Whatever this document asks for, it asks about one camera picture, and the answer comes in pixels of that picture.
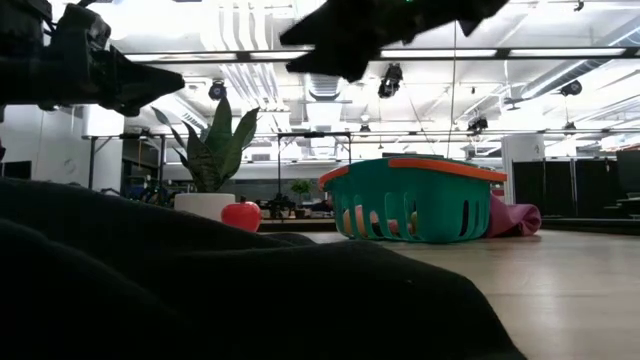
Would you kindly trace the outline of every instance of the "white wall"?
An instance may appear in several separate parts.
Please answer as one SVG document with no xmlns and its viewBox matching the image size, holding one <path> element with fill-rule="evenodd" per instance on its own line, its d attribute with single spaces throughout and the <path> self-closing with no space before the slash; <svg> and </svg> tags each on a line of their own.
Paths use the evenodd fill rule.
<svg viewBox="0 0 640 360">
<path fill-rule="evenodd" d="M 0 137 L 4 162 L 31 161 L 34 180 L 86 185 L 89 143 L 82 140 L 83 120 L 36 106 L 7 106 Z"/>
<path fill-rule="evenodd" d="M 124 118 L 112 111 L 84 110 L 84 118 L 62 111 L 44 112 L 37 106 L 7 106 L 0 124 L 2 144 L 7 148 L 4 162 L 31 161 L 34 180 L 68 184 L 89 182 L 90 142 L 87 134 L 100 135 L 105 129 L 122 132 Z M 100 123 L 109 124 L 101 130 Z M 120 187 L 122 143 L 115 140 L 96 155 L 94 189 Z"/>
<path fill-rule="evenodd" d="M 85 121 L 84 135 L 120 135 L 124 130 L 124 116 L 97 105 L 91 105 Z M 122 181 L 122 140 L 98 140 L 96 142 L 93 189 L 120 190 Z"/>
</svg>

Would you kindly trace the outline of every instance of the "white plant pot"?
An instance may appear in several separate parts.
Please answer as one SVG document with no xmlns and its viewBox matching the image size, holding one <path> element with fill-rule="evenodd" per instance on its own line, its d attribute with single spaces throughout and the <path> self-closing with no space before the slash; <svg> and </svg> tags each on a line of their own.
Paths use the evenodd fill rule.
<svg viewBox="0 0 640 360">
<path fill-rule="evenodd" d="M 222 209 L 235 202 L 233 194 L 178 194 L 174 208 L 221 222 Z"/>
</svg>

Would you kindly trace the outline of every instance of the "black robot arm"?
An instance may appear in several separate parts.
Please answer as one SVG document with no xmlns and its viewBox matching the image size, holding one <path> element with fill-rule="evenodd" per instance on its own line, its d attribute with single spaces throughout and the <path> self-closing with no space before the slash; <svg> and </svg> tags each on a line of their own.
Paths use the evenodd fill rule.
<svg viewBox="0 0 640 360">
<path fill-rule="evenodd" d="M 129 61 L 107 46 L 111 27 L 86 8 L 69 4 L 57 26 L 45 0 L 0 1 L 0 110 L 7 104 L 99 104 L 125 116 L 184 87 L 181 75 Z M 43 22 L 51 36 L 44 46 Z"/>
</svg>

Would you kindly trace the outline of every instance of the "spotlight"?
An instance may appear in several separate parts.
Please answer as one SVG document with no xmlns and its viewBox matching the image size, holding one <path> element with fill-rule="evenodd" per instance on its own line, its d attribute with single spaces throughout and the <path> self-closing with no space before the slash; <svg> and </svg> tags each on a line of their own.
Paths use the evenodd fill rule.
<svg viewBox="0 0 640 360">
<path fill-rule="evenodd" d="M 400 81 L 403 80 L 400 64 L 391 64 L 384 74 L 378 88 L 378 96 L 381 99 L 388 99 L 400 90 Z"/>
<path fill-rule="evenodd" d="M 578 0 L 578 6 L 576 6 L 573 11 L 578 12 L 584 8 L 584 0 Z"/>
<path fill-rule="evenodd" d="M 219 101 L 227 97 L 227 88 L 224 86 L 223 80 L 214 80 L 209 89 L 209 98 Z"/>
<path fill-rule="evenodd" d="M 576 124 L 572 122 L 568 122 L 566 124 L 564 124 L 564 126 L 562 127 L 562 130 L 576 130 Z M 564 133 L 564 136 L 569 136 L 571 135 L 570 133 Z"/>
<path fill-rule="evenodd" d="M 489 128 L 489 122 L 487 122 L 487 118 L 484 115 L 480 115 L 477 118 L 469 121 L 469 127 L 467 127 L 467 131 L 473 131 L 473 135 L 475 136 L 482 134 L 482 130 Z"/>
<path fill-rule="evenodd" d="M 560 88 L 560 94 L 562 96 L 569 96 L 569 95 L 579 95 L 582 92 L 582 84 L 580 84 L 580 82 L 578 80 L 575 80 L 565 86 L 563 86 L 562 88 Z"/>
</svg>

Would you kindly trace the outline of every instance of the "black cabinet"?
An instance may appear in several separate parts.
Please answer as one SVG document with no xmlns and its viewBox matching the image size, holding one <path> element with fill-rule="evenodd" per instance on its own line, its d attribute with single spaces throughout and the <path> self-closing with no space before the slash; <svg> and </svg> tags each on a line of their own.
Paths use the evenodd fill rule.
<svg viewBox="0 0 640 360">
<path fill-rule="evenodd" d="M 513 163 L 515 200 L 536 205 L 543 216 L 610 218 L 622 190 L 610 159 Z"/>
</svg>

